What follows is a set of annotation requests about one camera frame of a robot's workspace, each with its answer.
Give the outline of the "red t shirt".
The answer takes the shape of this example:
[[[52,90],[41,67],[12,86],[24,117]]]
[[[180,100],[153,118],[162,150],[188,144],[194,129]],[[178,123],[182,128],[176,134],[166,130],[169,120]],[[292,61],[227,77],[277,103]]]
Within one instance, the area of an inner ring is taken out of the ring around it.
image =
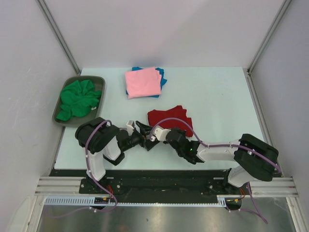
[[[166,118],[173,117],[173,118],[181,119],[182,121],[186,122],[191,128],[193,128],[192,119],[190,117],[187,117],[186,113],[187,113],[187,110],[183,109],[181,105],[177,105],[174,108],[171,108],[165,111],[151,110],[147,113],[148,124],[151,127],[153,127],[159,121],[166,119]],[[159,126],[165,129],[179,128],[185,131],[186,137],[193,137],[194,135],[187,125],[175,119],[161,122]]]

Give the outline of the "grey plastic tray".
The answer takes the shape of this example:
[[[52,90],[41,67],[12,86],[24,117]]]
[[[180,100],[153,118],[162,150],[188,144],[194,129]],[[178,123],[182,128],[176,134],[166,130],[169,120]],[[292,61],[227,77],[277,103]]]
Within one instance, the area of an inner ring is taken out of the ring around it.
[[[91,76],[91,75],[74,76],[74,77],[71,77],[71,78],[66,80],[65,84],[63,85],[63,88],[68,86],[69,84],[73,83],[76,80],[78,80],[78,81],[91,80],[93,82],[93,84],[95,85],[95,90],[101,90],[102,95],[99,99],[100,102],[99,102],[98,107],[93,108],[92,111],[90,112],[90,114],[88,114],[87,116],[82,117],[82,118],[74,117],[74,118],[72,118],[68,121],[61,121],[61,120],[56,119],[57,114],[60,112],[60,105],[61,105],[61,99],[60,99],[60,96],[59,96],[52,118],[53,118],[53,121],[55,123],[57,123],[58,125],[63,126],[63,127],[78,127],[78,126],[98,117],[99,113],[102,109],[103,102],[104,102],[105,80],[102,77]]]

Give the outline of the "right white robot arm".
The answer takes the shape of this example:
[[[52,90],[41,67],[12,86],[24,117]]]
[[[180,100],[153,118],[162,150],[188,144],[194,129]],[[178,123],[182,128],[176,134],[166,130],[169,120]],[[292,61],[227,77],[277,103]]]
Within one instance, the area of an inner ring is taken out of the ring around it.
[[[227,178],[223,181],[223,189],[228,194],[234,194],[254,179],[270,182],[279,170],[276,167],[278,150],[251,134],[243,134],[240,139],[226,144],[204,144],[199,140],[190,141],[183,131],[172,129],[166,134],[164,142],[191,164],[211,161],[237,163],[237,167],[228,168]]]

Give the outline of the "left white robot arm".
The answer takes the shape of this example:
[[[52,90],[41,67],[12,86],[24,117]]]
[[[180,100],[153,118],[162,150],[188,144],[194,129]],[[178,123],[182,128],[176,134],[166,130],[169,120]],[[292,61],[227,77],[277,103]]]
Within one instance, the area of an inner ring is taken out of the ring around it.
[[[150,139],[151,126],[139,121],[128,121],[124,128],[119,128],[97,117],[80,125],[75,138],[79,146],[85,149],[87,175],[91,178],[90,188],[96,193],[102,193],[107,182],[104,161],[118,165],[125,158],[125,151],[139,145],[147,151],[159,143],[157,139]]]

